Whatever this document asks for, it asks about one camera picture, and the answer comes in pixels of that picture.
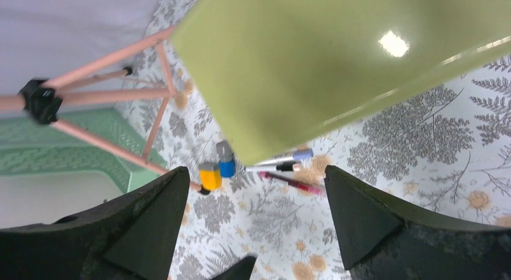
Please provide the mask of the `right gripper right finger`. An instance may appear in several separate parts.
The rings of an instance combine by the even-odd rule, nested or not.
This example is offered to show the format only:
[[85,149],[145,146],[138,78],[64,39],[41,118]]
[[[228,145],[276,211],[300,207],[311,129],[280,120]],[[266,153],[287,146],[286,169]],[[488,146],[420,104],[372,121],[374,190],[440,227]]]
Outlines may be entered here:
[[325,188],[353,279],[509,279],[510,229],[445,216],[328,166]]

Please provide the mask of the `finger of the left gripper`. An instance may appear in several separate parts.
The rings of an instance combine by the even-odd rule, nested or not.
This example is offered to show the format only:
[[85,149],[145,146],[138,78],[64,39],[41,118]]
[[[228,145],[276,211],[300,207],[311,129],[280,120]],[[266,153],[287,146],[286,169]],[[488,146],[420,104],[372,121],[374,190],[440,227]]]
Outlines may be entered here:
[[249,280],[256,260],[257,257],[248,255],[226,271],[212,278],[212,280]]

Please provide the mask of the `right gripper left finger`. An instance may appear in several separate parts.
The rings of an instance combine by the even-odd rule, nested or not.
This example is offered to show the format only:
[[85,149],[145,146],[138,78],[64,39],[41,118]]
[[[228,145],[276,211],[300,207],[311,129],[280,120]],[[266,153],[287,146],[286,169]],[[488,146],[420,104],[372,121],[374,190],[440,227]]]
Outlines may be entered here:
[[1,230],[2,279],[166,279],[189,194],[177,167],[51,224]]

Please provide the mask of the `blue grey toy piece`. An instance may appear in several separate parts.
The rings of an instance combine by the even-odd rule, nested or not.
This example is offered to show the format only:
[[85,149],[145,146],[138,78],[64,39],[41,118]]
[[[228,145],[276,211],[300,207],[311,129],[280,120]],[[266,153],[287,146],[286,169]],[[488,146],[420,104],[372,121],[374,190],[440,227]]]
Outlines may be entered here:
[[236,172],[234,153],[226,140],[216,144],[216,152],[219,158],[220,175],[223,178],[231,178]]

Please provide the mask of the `yellow-green drawer cabinet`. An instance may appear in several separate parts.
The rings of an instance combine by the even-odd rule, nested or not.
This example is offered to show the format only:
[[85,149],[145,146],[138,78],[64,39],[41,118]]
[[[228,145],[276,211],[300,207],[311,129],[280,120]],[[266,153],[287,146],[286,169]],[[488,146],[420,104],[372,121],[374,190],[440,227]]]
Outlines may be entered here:
[[197,0],[170,42],[255,164],[510,52],[510,0]]

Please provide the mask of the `white binder folder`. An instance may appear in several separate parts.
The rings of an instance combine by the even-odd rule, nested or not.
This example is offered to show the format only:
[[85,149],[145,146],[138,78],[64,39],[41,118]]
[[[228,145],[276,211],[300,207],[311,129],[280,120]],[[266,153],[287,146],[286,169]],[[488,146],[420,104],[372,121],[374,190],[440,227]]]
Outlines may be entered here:
[[122,194],[101,172],[1,176],[1,228],[54,223]]

